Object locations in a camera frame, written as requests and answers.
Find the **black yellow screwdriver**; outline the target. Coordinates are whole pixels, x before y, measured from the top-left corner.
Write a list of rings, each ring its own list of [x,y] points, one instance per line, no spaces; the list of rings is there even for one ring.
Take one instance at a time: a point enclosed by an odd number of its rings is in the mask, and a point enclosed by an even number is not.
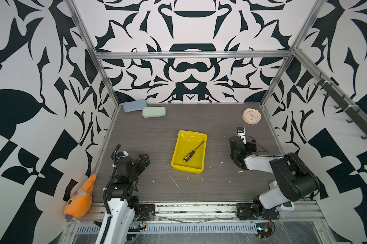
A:
[[[185,163],[191,160],[191,158],[194,156],[194,154],[197,152],[197,150],[204,144],[204,141],[202,141],[195,149],[193,149],[191,152],[189,152],[183,159]]]

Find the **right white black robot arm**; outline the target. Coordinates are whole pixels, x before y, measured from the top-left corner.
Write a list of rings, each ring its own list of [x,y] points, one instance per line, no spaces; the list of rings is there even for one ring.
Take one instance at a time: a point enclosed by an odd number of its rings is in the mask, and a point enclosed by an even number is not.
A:
[[[296,202],[308,195],[313,198],[319,192],[318,178],[296,153],[260,155],[257,150],[259,144],[246,135],[244,127],[237,128],[236,135],[229,138],[229,143],[230,157],[240,169],[267,172],[275,177],[275,181],[269,185],[270,189],[256,196],[252,204],[237,204],[237,218],[267,218],[270,212],[276,211],[281,205]]]

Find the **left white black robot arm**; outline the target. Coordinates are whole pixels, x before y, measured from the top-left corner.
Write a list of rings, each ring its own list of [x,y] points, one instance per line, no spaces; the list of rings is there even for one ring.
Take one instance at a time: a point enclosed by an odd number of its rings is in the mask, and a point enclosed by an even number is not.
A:
[[[133,159],[120,148],[118,144],[111,154],[113,172],[103,189],[104,219],[95,222],[100,227],[97,244],[124,244],[129,233],[146,229],[144,222],[132,227],[141,212],[139,198],[133,193],[138,191],[140,174],[150,165],[149,155],[140,154]]]

